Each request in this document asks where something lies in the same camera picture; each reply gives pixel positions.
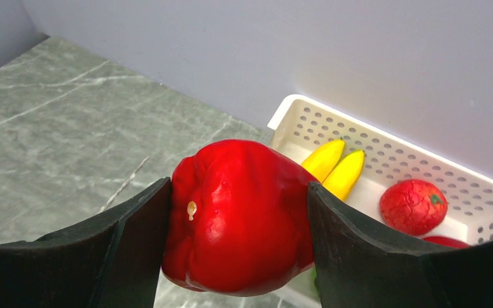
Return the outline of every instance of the toy banana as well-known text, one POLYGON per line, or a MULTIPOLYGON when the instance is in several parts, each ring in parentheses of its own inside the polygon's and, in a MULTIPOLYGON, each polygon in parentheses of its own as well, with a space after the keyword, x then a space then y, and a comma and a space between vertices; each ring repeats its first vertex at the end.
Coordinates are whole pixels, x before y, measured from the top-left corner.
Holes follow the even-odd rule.
POLYGON ((349 153, 330 172, 322 185, 341 201, 345 201, 360 177, 364 159, 365 154, 362 150, 349 153))
POLYGON ((330 141, 312 152, 301 166, 322 183, 337 165, 344 150, 345 141, 330 141))

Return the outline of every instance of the white plastic basket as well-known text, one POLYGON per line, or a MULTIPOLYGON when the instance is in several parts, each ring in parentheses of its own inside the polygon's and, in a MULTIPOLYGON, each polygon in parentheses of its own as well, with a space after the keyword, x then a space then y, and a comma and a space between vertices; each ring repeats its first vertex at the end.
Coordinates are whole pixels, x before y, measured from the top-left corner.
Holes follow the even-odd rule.
MULTIPOLYGON (((430 153, 313 99, 286 97, 268 127, 271 148, 301 163, 319 145, 343 138, 344 153, 366 152, 365 168, 347 204, 381 221, 379 198, 386 188, 407 178, 435 184, 447 198, 445 220, 428 235, 445 235, 469 244, 493 240, 493 180, 430 153)), ((299 307, 318 308, 312 271, 275 292, 299 307)))

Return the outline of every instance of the bell pepper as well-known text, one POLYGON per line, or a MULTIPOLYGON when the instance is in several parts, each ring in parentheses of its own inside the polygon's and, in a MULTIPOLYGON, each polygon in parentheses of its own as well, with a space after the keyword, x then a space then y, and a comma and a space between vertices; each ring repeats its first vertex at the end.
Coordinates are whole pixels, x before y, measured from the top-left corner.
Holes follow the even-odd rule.
POLYGON ((171 177, 162 272, 178 286, 230 296, 274 291, 311 268, 309 182, 300 164, 255 141, 214 142, 171 177))

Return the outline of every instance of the toy tomato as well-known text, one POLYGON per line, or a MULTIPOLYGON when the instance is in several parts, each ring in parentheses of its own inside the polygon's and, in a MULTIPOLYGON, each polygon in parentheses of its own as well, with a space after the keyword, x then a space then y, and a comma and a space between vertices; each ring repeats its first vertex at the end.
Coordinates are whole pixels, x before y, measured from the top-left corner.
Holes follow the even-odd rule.
POLYGON ((445 218, 447 207, 445 196, 435 185, 416 179, 391 186, 379 201, 383 221, 412 236, 437 227, 445 218))
POLYGON ((193 291, 255 296, 313 266, 309 182, 301 165, 267 146, 228 139, 182 160, 162 271, 193 291))

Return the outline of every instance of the toy fruit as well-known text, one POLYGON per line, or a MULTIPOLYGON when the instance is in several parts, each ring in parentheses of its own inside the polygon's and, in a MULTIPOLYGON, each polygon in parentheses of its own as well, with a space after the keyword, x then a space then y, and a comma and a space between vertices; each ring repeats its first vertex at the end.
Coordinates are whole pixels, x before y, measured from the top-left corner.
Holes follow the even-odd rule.
POLYGON ((314 264, 310 182, 300 164, 254 141, 214 142, 183 159, 171 178, 163 274, 231 296, 284 286, 314 264))
POLYGON ((450 237, 434 235, 423 238, 423 240, 432 242, 435 244, 439 244, 442 246, 453 247, 453 248, 468 248, 470 245, 463 241, 459 241, 457 239, 451 239, 450 237))
POLYGON ((379 201, 383 221, 400 232, 420 236, 447 214, 447 200, 432 183, 411 179, 388 188, 379 201))
POLYGON ((345 141, 337 139, 325 143, 312 152, 301 166, 322 182, 337 165, 345 149, 345 141))
POLYGON ((349 153, 330 172, 322 185, 341 201, 345 201, 360 178, 364 158, 362 150, 349 153))

